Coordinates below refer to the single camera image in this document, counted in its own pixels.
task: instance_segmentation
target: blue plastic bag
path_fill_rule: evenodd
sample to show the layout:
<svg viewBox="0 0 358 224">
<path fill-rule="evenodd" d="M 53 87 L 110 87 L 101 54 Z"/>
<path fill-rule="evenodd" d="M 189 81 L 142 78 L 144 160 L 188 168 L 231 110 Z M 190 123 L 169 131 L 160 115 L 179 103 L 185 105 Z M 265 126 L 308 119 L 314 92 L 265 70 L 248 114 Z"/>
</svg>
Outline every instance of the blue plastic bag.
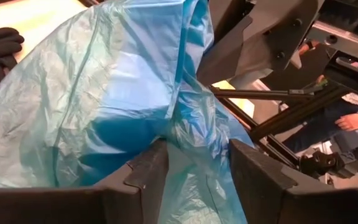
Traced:
<svg viewBox="0 0 358 224">
<path fill-rule="evenodd" d="M 0 84 L 0 187 L 91 185 L 171 143 L 161 223 L 245 223 L 227 143 L 251 141 L 195 80 L 207 0 L 108 1 L 53 31 Z"/>
</svg>

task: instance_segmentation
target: metal frame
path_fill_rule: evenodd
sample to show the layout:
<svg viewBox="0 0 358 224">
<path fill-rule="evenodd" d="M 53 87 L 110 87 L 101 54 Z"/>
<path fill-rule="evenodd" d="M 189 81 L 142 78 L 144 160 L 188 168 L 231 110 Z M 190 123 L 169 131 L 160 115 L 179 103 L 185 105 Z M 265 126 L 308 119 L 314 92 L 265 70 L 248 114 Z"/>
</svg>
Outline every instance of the metal frame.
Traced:
<svg viewBox="0 0 358 224">
<path fill-rule="evenodd" d="M 302 122 L 305 118 L 320 110 L 324 106 L 332 103 L 347 91 L 337 85 L 324 88 L 316 96 L 309 94 L 291 94 L 285 91 L 238 91 L 238 90 L 219 90 L 211 88 L 218 100 L 243 124 L 249 132 L 253 142 L 256 142 L 263 151 L 269 156 L 280 162 L 299 168 L 299 158 L 277 140 L 272 133 L 278 133 L 285 126 L 293 126 Z M 250 116 L 245 114 L 238 106 L 228 98 L 248 98 L 257 100 L 302 100 L 301 103 L 282 111 L 269 118 L 262 124 L 257 124 Z M 267 144 L 260 140 L 267 138 Z"/>
<path fill-rule="evenodd" d="M 357 34 L 316 21 L 308 33 L 308 38 L 358 58 Z"/>
<path fill-rule="evenodd" d="M 243 0 L 231 0 L 241 7 Z M 250 13 L 211 8 L 218 42 L 202 58 L 197 79 L 209 86 L 248 72 L 283 70 L 306 36 L 324 0 L 258 0 Z M 227 33 L 220 27 L 232 27 Z"/>
</svg>

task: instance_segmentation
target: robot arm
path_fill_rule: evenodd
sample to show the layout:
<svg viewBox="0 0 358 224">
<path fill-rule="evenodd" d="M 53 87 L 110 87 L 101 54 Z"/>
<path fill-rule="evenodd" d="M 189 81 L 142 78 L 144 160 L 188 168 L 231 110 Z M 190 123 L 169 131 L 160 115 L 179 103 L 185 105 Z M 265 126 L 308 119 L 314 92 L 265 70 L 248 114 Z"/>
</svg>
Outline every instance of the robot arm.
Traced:
<svg viewBox="0 0 358 224">
<path fill-rule="evenodd" d="M 298 46 L 308 38 L 337 50 L 324 74 L 339 85 L 324 89 L 315 100 L 308 100 L 307 105 L 286 110 L 260 125 L 246 118 L 227 97 L 271 100 L 283 93 L 271 91 L 262 96 L 250 91 L 212 89 L 240 121 L 247 121 L 243 123 L 250 126 L 254 142 L 267 137 L 268 143 L 262 149 L 269 156 L 236 140 L 229 146 L 232 177 L 247 221 L 249 224 L 358 223 L 358 189 L 336 190 L 316 179 L 327 172 L 340 177 L 354 175 L 358 148 L 331 155 L 316 152 L 311 157 L 297 159 L 269 135 L 312 108 L 329 104 L 349 91 L 358 94 L 358 68 L 350 63 L 358 62 L 358 1 L 258 0 L 254 7 L 250 6 L 253 4 L 244 0 L 210 0 L 216 45 L 201 62 L 198 70 L 201 83 L 210 85 L 264 68 L 283 70 Z M 285 94 L 285 97 L 300 95 Z"/>
</svg>

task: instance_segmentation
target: black metal bracket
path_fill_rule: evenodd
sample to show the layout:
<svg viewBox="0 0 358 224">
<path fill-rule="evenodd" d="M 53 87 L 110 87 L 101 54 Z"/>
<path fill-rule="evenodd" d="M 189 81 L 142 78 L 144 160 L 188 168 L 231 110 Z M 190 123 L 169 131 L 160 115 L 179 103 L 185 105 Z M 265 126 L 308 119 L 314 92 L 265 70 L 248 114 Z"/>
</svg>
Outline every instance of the black metal bracket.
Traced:
<svg viewBox="0 0 358 224">
<path fill-rule="evenodd" d="M 338 153 L 325 154 L 316 151 L 310 157 L 302 156 L 300 159 L 300 171 L 316 179 L 330 171 L 342 169 L 343 166 L 344 163 Z"/>
<path fill-rule="evenodd" d="M 358 62 L 358 58 L 343 52 L 336 52 L 324 69 L 324 75 L 330 81 L 358 94 L 358 67 L 352 66 L 347 61 Z"/>
<path fill-rule="evenodd" d="M 287 110 L 269 118 L 255 129 L 251 130 L 250 136 L 253 140 L 259 140 L 271 133 L 279 133 L 283 126 L 293 126 L 311 116 L 319 109 L 331 104 L 344 96 L 347 90 L 338 85 L 328 85 L 316 94 L 312 99 L 299 103 Z"/>
<path fill-rule="evenodd" d="M 285 69 L 321 5 L 321 0 L 258 0 L 248 15 L 244 9 L 243 17 L 237 17 L 240 21 L 227 34 L 217 30 L 223 37 L 203 57 L 197 79 L 208 86 L 265 68 Z M 218 7 L 215 11 L 211 11 L 211 17 L 218 24 L 217 29 L 221 22 L 215 17 L 225 17 Z"/>
<path fill-rule="evenodd" d="M 218 98 L 218 100 L 239 120 L 246 130 L 250 130 L 258 126 L 257 122 L 254 121 L 248 114 L 242 111 L 236 104 L 234 104 L 228 98 Z M 285 147 L 279 140 L 273 135 L 267 136 L 267 144 L 261 141 L 254 141 L 264 152 L 270 157 L 296 169 L 299 165 L 299 159 Z"/>
</svg>

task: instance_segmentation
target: plastic bag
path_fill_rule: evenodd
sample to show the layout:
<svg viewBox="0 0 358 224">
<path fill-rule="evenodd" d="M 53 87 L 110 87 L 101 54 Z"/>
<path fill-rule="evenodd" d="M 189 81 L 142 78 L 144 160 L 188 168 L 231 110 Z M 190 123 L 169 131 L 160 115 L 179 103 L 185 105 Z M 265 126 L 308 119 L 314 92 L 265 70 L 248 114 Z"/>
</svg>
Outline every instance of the plastic bag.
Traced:
<svg viewBox="0 0 358 224">
<path fill-rule="evenodd" d="M 91 185 L 171 142 L 161 223 L 245 223 L 227 143 L 242 126 L 195 80 L 207 0 L 108 1 L 53 31 L 0 84 L 0 187 Z"/>
</svg>

